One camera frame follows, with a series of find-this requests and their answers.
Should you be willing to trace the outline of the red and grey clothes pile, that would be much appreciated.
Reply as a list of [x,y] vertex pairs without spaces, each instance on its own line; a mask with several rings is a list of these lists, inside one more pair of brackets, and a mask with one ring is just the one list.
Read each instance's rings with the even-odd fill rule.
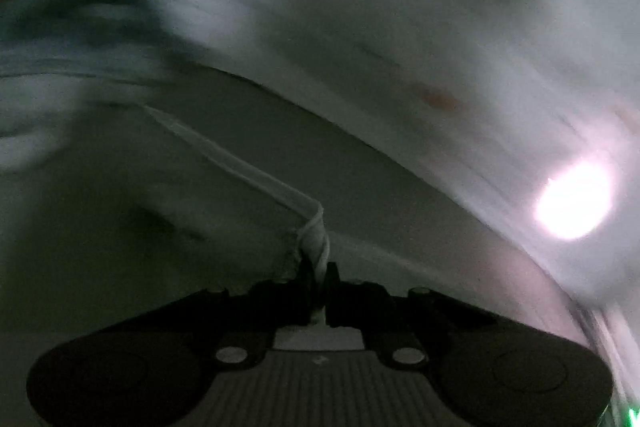
[[160,0],[1,0],[1,169],[61,150],[105,107],[175,84],[193,48]]

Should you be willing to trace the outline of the white patterned cloth garment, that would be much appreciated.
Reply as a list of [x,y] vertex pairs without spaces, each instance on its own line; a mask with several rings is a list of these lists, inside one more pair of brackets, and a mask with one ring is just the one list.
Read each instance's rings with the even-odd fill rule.
[[160,0],[178,81],[1,169],[1,420],[57,341],[298,265],[593,347],[639,401],[639,0]]

